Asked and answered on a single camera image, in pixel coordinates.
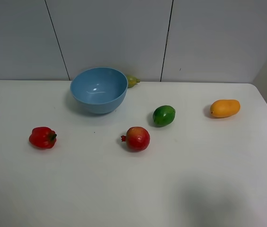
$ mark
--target green lime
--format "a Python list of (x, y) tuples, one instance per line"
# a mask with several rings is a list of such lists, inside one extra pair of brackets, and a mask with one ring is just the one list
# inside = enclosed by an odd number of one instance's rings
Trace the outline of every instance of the green lime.
[(153, 113), (153, 121), (157, 126), (166, 126), (173, 122), (175, 109), (169, 105), (158, 107)]

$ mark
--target blue bowl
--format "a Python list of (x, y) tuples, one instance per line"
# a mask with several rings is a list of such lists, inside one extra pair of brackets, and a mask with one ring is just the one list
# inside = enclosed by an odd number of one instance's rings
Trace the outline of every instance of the blue bowl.
[(77, 75), (70, 90), (89, 112), (106, 114), (124, 100), (128, 87), (126, 76), (111, 68), (94, 68)]

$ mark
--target tabletop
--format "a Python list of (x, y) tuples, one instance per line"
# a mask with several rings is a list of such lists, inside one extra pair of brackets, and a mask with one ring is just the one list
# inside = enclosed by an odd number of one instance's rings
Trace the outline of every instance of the tabletop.
[[(85, 112), (70, 81), (0, 81), (0, 227), (267, 227), (267, 104), (250, 84), (141, 82), (113, 112)], [(213, 119), (210, 105), (241, 110)], [(156, 128), (153, 111), (176, 110)], [(31, 130), (57, 133), (44, 153)], [(149, 147), (130, 153), (133, 126)]]

